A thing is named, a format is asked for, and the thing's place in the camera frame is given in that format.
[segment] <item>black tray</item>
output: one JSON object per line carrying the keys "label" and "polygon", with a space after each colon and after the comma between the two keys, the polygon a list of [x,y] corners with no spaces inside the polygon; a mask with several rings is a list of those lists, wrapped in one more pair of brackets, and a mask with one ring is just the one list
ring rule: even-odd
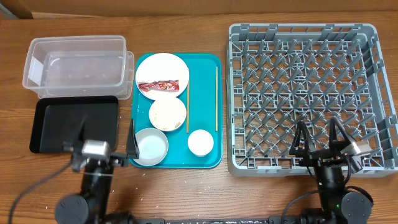
{"label": "black tray", "polygon": [[116,149],[119,101],[115,96],[44,98],[37,102],[30,151],[57,153],[85,118],[87,139],[106,141]]}

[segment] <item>white plate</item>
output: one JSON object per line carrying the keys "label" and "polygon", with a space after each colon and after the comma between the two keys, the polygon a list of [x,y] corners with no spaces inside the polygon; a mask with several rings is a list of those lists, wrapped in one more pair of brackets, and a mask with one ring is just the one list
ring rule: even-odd
{"label": "white plate", "polygon": [[189,135],[188,148],[196,156],[202,157],[213,149],[214,139],[208,131],[196,130]]}
{"label": "white plate", "polygon": [[142,166],[154,166],[166,157],[169,142],[166,135],[155,128],[146,128],[136,133],[139,159],[134,161]]}
{"label": "white plate", "polygon": [[187,109],[178,98],[160,98],[149,109],[149,120],[161,131],[174,131],[179,128],[187,117]]}
{"label": "white plate", "polygon": [[178,80],[179,91],[151,90],[139,91],[151,100],[161,97],[179,96],[187,87],[189,82],[189,69],[187,64],[174,54],[159,53],[147,57],[137,68],[136,85],[158,81]]}

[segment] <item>white bowl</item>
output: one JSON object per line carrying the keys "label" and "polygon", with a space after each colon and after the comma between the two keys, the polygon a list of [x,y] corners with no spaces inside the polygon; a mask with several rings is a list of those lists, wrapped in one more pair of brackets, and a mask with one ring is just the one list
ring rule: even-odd
{"label": "white bowl", "polygon": [[136,133],[139,159],[134,161],[142,166],[154,166],[166,157],[169,142],[166,135],[155,128],[146,128]]}
{"label": "white bowl", "polygon": [[214,139],[208,131],[196,130],[189,135],[188,147],[196,156],[202,157],[213,149]]}
{"label": "white bowl", "polygon": [[161,131],[174,131],[179,128],[187,117],[184,103],[175,97],[156,100],[149,109],[149,120]]}

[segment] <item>plastic dish rack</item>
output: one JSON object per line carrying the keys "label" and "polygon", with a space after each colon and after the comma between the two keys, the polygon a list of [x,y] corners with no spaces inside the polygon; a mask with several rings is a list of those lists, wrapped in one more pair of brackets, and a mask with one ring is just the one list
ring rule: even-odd
{"label": "plastic dish rack", "polygon": [[383,177],[397,170],[398,120],[375,27],[233,24],[228,39],[231,174],[308,174],[289,155],[295,125],[303,120],[317,149],[327,148],[332,116],[379,150],[353,176]]}

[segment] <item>clear plastic container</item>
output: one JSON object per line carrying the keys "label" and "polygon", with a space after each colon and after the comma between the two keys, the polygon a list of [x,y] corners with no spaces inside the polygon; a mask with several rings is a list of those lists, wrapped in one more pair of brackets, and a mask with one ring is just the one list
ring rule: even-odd
{"label": "clear plastic container", "polygon": [[22,85],[39,98],[131,96],[134,56],[123,36],[34,39],[26,57]]}

